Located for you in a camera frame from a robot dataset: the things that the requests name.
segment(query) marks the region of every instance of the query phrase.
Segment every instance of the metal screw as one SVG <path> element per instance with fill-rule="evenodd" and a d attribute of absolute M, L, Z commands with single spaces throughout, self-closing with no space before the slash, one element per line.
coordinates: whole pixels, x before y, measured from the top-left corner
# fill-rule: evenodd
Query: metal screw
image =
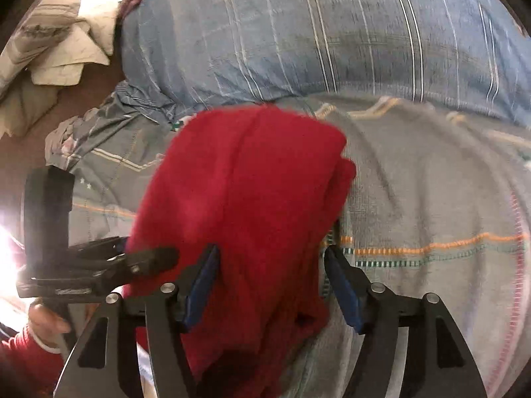
<path fill-rule="evenodd" d="M 163 292 L 163 294 L 170 294 L 174 290 L 175 290 L 174 283 L 164 283 L 162 286 L 160 286 L 160 291 Z"/>
<path fill-rule="evenodd" d="M 105 298 L 105 302 L 107 303 L 115 303 L 118 301 L 120 297 L 117 294 L 108 294 Z"/>
<path fill-rule="evenodd" d="M 426 301 L 429 303 L 438 303 L 441 298 L 436 294 L 426 294 Z"/>
<path fill-rule="evenodd" d="M 371 290 L 375 294 L 383 294 L 386 291 L 386 287 L 382 283 L 372 283 Z"/>

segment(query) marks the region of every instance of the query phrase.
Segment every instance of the red towel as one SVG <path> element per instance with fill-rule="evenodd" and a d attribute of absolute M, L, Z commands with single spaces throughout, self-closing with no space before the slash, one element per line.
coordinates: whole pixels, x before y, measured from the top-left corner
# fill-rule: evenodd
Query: red towel
<path fill-rule="evenodd" d="M 276 396 L 288 352 L 325 326 L 318 249 L 355 175 L 345 143 L 334 127 L 264 105 L 201 113 L 167 151 L 127 251 L 175 246 L 180 261 L 125 295 L 148 294 L 219 246 L 203 318 L 183 336 L 202 396 Z"/>

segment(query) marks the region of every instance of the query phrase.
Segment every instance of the gray blanket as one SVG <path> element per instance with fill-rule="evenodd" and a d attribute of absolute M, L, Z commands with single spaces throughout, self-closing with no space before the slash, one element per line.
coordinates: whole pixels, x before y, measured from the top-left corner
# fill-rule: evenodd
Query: gray blanket
<path fill-rule="evenodd" d="M 531 356 L 531 134 L 389 97 L 317 94 L 277 103 L 347 136 L 344 154 L 358 173 L 341 216 L 345 256 L 398 294 L 439 294 L 489 396 L 502 396 Z M 172 130 L 180 130 L 113 98 L 89 116 L 48 139 L 56 145 L 48 162 L 76 175 L 71 243 L 129 233 Z M 359 352 L 324 276 L 322 283 L 331 319 L 287 367 L 286 398 L 341 397 Z M 389 397 L 398 396 L 404 352 L 401 340 Z"/>

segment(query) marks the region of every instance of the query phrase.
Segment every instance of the striped fabric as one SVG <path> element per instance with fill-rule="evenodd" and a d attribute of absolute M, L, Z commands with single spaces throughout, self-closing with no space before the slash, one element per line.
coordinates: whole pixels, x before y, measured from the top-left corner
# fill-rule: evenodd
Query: striped fabric
<path fill-rule="evenodd" d="M 318 92 L 531 124 L 531 45 L 499 0 L 143 0 L 120 99 L 155 121 Z"/>
<path fill-rule="evenodd" d="M 277 104 L 334 124 L 356 163 L 323 244 L 339 242 L 351 264 L 398 294 L 439 294 L 489 396 L 501 397 L 531 357 L 529 131 L 390 97 L 323 93 Z M 47 162 L 76 175 L 70 243 L 128 235 L 172 126 L 114 98 L 60 132 Z M 287 367 L 283 398 L 341 398 L 359 352 L 320 265 L 331 319 Z M 400 389 L 400 336 L 389 398 Z"/>

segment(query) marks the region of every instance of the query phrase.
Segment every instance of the human hand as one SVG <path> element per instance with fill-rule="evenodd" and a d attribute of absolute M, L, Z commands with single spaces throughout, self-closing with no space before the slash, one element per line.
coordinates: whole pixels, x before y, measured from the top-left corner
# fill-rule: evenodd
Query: human hand
<path fill-rule="evenodd" d="M 85 324 L 90 320 L 99 304 L 85 304 Z M 40 298 L 34 300 L 28 309 L 28 320 L 36 336 L 48 347 L 56 348 L 56 337 L 70 332 L 70 324 L 46 307 Z"/>

